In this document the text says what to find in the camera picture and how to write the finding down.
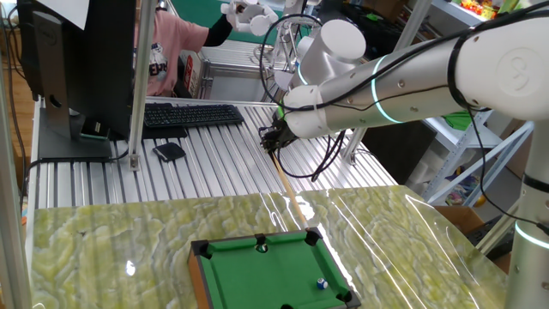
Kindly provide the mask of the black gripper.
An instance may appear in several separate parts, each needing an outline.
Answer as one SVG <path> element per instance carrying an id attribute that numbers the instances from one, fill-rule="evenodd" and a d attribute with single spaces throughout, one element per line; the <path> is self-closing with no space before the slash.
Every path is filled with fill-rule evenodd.
<path id="1" fill-rule="evenodd" d="M 260 144 L 267 153 L 271 153 L 276 149 L 282 150 L 299 139 L 282 118 L 276 119 L 270 127 L 260 127 L 258 134 Z"/>

